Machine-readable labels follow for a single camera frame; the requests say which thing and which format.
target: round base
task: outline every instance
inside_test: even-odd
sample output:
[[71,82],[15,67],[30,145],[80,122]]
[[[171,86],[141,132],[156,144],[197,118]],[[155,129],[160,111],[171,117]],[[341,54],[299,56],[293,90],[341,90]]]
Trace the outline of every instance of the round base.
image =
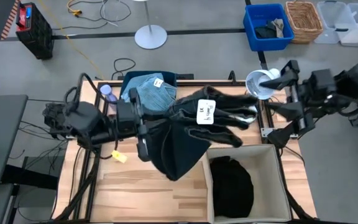
[[151,25],[151,27],[151,33],[149,26],[143,26],[136,31],[135,42],[139,47],[144,49],[156,49],[167,41],[167,31],[165,31],[165,29],[157,25]]

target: yellow tag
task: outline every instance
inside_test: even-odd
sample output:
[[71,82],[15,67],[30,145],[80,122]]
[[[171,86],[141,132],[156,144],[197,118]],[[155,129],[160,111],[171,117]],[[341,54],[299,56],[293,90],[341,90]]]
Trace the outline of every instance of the yellow tag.
[[128,159],[127,156],[125,156],[124,154],[121,154],[119,151],[117,150],[114,150],[112,153],[111,153],[112,157],[117,159],[118,161],[122,162],[122,163],[125,163]]

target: purple bottle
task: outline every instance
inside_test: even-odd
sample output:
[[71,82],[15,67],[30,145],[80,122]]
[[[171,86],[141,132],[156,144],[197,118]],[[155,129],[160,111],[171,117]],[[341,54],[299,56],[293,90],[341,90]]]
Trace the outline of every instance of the purple bottle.
[[[109,85],[103,85],[100,88],[100,92],[106,97],[107,100],[109,100],[110,102],[115,102],[117,101],[117,97],[114,96],[114,94],[111,91],[111,87]],[[116,111],[116,105],[110,104],[111,109],[113,109],[114,111]]]

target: white cup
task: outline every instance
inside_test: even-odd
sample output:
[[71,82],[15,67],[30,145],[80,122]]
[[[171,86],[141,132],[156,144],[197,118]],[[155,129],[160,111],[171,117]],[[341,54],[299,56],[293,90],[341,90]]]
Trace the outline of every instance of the white cup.
[[248,93],[260,100],[267,100],[274,94],[273,89],[262,87],[259,84],[280,77],[280,71],[276,68],[268,70],[256,70],[248,74],[246,87]]

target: gray cloth in bin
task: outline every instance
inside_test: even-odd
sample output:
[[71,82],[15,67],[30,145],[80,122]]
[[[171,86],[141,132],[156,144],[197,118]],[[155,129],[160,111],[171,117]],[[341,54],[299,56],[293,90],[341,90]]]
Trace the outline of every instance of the gray cloth in bin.
[[129,100],[127,101],[127,99],[129,99],[128,91],[131,88],[135,88],[135,87],[140,86],[140,84],[145,82],[150,77],[157,77],[157,78],[159,78],[161,80],[164,80],[164,77],[162,76],[161,73],[153,73],[153,74],[150,74],[150,75],[141,75],[141,76],[138,76],[138,77],[131,78],[129,80],[127,86],[125,87],[125,90],[122,92],[121,98],[125,99],[125,102],[129,102]]
[[[140,97],[140,102],[150,110],[166,111],[169,106],[175,102],[177,88],[163,82],[160,87],[154,86],[156,78],[161,79],[158,75],[151,76],[145,82],[136,87]],[[125,102],[129,102],[128,94],[122,95]]]

